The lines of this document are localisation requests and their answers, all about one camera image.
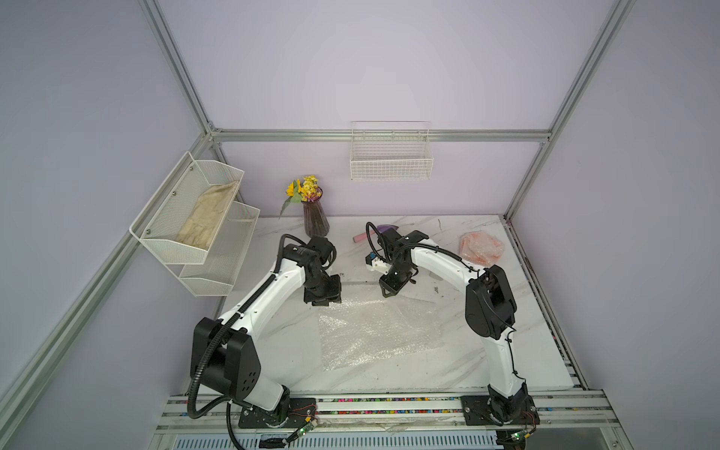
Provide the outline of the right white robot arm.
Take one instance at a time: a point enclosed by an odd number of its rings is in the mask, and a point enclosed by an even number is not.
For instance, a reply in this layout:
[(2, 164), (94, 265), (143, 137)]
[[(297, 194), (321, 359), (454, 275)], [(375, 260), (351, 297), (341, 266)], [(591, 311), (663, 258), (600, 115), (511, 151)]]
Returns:
[(418, 230), (401, 235), (390, 229), (371, 238), (369, 245), (366, 266), (381, 274), (384, 297), (397, 296), (421, 268), (465, 294), (466, 324), (480, 337), (489, 363), (490, 419), (507, 424), (523, 416), (530, 395), (513, 353), (518, 305), (506, 272), (498, 265), (472, 264)]

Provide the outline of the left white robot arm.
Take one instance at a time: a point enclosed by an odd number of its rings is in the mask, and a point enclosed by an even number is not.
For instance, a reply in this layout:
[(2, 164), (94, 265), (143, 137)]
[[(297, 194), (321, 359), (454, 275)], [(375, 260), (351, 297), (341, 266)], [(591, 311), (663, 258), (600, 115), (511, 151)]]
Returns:
[(337, 250), (325, 237), (313, 236), (306, 243), (285, 234), (264, 280), (219, 318), (198, 322), (193, 331), (188, 417), (199, 419), (228, 402), (259, 409), (270, 422), (286, 420), (290, 391), (262, 375), (254, 340), (298, 290), (313, 307), (341, 302), (341, 277), (328, 273), (336, 259)]

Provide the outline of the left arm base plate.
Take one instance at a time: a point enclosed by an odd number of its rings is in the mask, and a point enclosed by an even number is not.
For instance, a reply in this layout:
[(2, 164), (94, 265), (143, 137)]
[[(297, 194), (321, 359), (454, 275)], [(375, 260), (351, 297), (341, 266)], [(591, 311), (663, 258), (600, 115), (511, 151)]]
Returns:
[(290, 397), (272, 411), (257, 406), (243, 408), (235, 423), (240, 429), (299, 429), (316, 410), (315, 397)]

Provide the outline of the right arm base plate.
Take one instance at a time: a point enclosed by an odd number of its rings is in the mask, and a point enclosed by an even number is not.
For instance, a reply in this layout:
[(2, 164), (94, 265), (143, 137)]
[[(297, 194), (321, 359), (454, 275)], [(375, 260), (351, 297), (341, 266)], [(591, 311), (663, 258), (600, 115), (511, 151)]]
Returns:
[(539, 414), (530, 395), (463, 396), (461, 412), (467, 426), (537, 426)]

